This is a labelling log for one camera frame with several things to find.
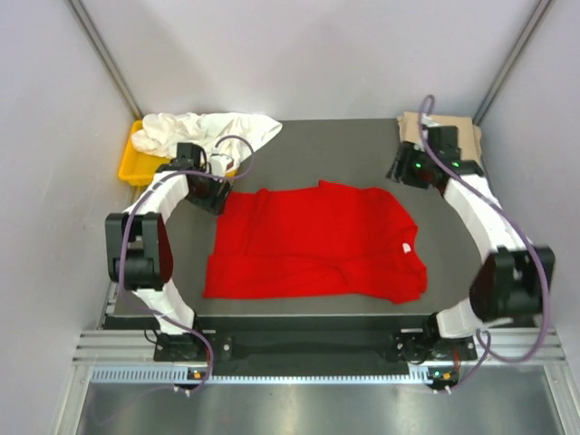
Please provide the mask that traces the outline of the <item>red t-shirt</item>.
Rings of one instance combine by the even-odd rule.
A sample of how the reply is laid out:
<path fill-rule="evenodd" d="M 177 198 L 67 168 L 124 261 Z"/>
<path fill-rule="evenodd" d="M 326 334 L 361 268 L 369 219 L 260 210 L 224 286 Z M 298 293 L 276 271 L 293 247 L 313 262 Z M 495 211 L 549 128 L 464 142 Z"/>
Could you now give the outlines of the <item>red t-shirt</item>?
<path fill-rule="evenodd" d="M 321 180 L 310 188 L 235 192 L 217 220 L 203 295 L 413 302 L 428 286 L 415 250 L 418 232 L 399 200 L 381 188 Z"/>

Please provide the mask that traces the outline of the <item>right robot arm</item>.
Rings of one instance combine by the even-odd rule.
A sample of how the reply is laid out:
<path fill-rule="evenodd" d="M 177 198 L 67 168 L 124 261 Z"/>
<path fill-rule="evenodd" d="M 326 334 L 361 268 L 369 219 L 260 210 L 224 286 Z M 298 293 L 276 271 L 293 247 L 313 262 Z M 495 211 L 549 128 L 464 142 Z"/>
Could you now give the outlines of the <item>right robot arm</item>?
<path fill-rule="evenodd" d="M 419 140 L 401 143 L 388 177 L 414 188 L 435 188 L 457 212 L 481 256 L 468 296 L 429 317 L 422 337 L 429 356 L 446 357 L 456 339 L 479 329 L 546 312 L 555 254 L 535 246 L 505 216 L 483 169 L 461 157 L 456 127 L 424 123 Z"/>

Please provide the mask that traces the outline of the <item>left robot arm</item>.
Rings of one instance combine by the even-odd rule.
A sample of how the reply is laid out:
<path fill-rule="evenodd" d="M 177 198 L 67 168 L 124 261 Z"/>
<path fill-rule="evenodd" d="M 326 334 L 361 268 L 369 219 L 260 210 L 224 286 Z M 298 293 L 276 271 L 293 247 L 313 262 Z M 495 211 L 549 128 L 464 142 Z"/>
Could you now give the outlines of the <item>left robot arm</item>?
<path fill-rule="evenodd" d="M 222 214 L 233 187 L 225 176 L 233 169 L 234 159 L 228 155 L 180 142 L 177 157 L 157 168 L 137 201 L 105 219 L 110 279 L 153 312 L 162 333 L 176 335 L 174 348 L 190 360 L 205 351 L 206 339 L 194 330 L 196 313 L 173 282 L 166 223 L 183 200 L 213 216 Z"/>

